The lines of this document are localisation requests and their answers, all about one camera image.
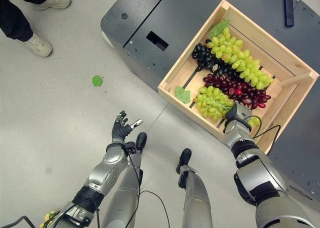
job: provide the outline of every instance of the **grape leaf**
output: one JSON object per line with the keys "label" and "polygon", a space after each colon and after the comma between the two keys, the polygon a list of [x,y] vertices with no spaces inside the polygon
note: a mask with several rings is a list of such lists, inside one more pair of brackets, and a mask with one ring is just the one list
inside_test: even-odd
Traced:
{"label": "grape leaf", "polygon": [[190,102],[190,90],[185,90],[179,85],[177,85],[174,90],[174,96],[184,104],[188,104]]}
{"label": "grape leaf", "polygon": [[102,84],[102,78],[100,77],[100,75],[95,75],[93,78],[92,78],[92,84],[95,86],[95,87],[99,87],[101,86]]}
{"label": "grape leaf", "polygon": [[209,31],[209,39],[211,39],[212,37],[216,37],[217,35],[219,35],[220,33],[222,33],[222,31],[224,30],[224,28],[226,28],[229,24],[230,20],[222,20],[220,21],[218,24],[216,24],[210,31]]}

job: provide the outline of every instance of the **rectangular slot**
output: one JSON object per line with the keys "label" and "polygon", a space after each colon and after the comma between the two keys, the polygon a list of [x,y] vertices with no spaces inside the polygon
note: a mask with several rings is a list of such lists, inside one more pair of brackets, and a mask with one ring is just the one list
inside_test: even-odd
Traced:
{"label": "rectangular slot", "polygon": [[165,42],[163,39],[161,39],[159,36],[157,36],[153,31],[150,31],[149,34],[146,36],[146,38],[149,41],[151,41],[153,44],[155,44],[163,52],[169,46],[169,44],[167,42]]}

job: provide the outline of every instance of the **wooden crate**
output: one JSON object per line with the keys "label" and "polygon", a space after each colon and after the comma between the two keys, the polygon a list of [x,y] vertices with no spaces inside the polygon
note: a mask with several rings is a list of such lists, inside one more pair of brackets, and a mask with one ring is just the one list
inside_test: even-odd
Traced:
{"label": "wooden crate", "polygon": [[[220,2],[162,80],[158,86],[159,94],[220,141],[225,141],[225,121],[221,119],[214,123],[210,118],[203,118],[196,107],[192,106],[192,100],[197,96],[199,88],[204,86],[203,77],[209,72],[195,72],[197,62],[192,59],[191,53],[196,44],[205,44],[209,30],[221,20],[230,20],[231,36],[242,39],[242,50],[249,49],[250,55],[261,61],[262,71],[274,77],[274,82],[266,90],[271,96],[266,108],[258,107],[252,114],[262,120],[260,132],[274,125],[281,125],[281,134],[319,74],[226,0]],[[175,97],[176,86],[185,86],[185,89],[190,91],[189,104],[183,104]],[[276,130],[272,130],[255,140],[265,153],[271,148],[275,132]]]}

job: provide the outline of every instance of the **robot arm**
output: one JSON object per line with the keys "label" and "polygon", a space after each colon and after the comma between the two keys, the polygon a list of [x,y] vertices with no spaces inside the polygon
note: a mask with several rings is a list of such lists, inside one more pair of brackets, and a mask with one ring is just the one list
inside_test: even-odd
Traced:
{"label": "robot arm", "polygon": [[241,197],[256,206],[258,228],[306,228],[312,224],[302,208],[287,195],[285,181],[250,137],[244,118],[251,115],[235,102],[226,114],[225,138],[238,168],[234,181]]}
{"label": "robot arm", "polygon": [[102,200],[128,165],[127,156],[131,151],[125,144],[125,137],[143,122],[139,119],[131,125],[125,125],[128,120],[124,119],[125,116],[124,111],[117,115],[112,129],[112,143],[107,146],[102,161],[92,170],[83,187],[48,228],[83,228],[90,225]]}

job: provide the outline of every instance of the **shoe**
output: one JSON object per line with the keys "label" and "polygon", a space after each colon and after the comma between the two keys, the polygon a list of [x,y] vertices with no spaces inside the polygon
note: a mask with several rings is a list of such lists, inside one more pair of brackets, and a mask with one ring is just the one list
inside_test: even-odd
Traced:
{"label": "shoe", "polygon": [[52,52],[51,44],[35,33],[24,43],[39,57],[47,57]]}
{"label": "shoe", "polygon": [[70,5],[71,0],[46,0],[41,4],[35,4],[37,10],[43,11],[49,7],[55,9],[65,9]]}

